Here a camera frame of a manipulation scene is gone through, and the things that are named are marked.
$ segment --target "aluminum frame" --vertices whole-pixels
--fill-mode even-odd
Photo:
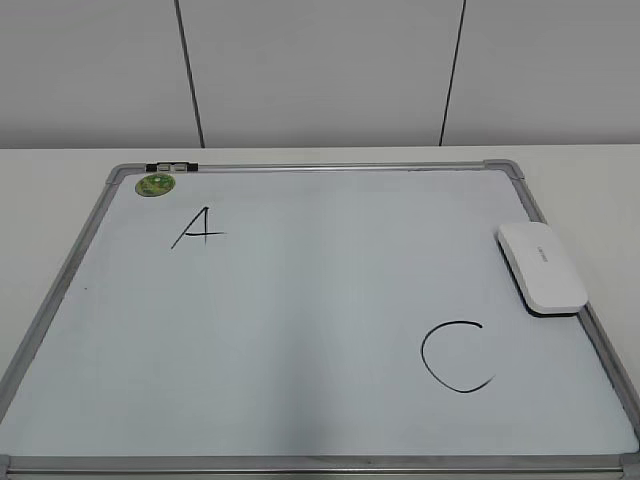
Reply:
[[[532,221],[544,222],[544,216],[529,191],[524,175],[511,160],[481,162],[426,162],[316,165],[200,165],[186,171],[184,163],[159,164],[171,173],[243,173],[243,172],[326,172],[326,171],[434,171],[499,170],[511,180],[520,201]],[[47,293],[36,316],[0,381],[0,422],[34,358],[73,276],[115,197],[122,180],[132,174],[153,170],[143,163],[115,167],[107,178],[88,220]],[[578,318],[614,387],[622,406],[640,438],[640,399],[616,355],[591,305]],[[37,457],[0,455],[0,466],[11,477],[21,475],[125,475],[125,474],[243,474],[271,478],[288,474],[317,474],[341,477],[353,474],[389,475],[415,478],[483,476],[492,478],[633,478],[638,474],[640,452],[621,455],[483,455],[483,456],[262,456],[262,457]]]

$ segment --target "green magnet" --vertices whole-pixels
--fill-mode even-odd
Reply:
[[[176,179],[166,173],[147,175],[136,183],[136,193],[143,197],[159,197],[176,186]]]

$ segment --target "table surface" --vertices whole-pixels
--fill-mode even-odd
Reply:
[[[0,371],[9,364],[115,165],[518,162],[640,386],[640,145],[333,149],[0,150]]]

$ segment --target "whiteboard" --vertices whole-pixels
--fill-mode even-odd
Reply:
[[[578,319],[520,301],[494,234],[528,217],[503,172],[178,174],[154,198],[142,177],[120,185],[0,452],[638,449]],[[224,234],[171,249],[203,207]],[[458,390],[491,381],[458,393],[425,362]]]

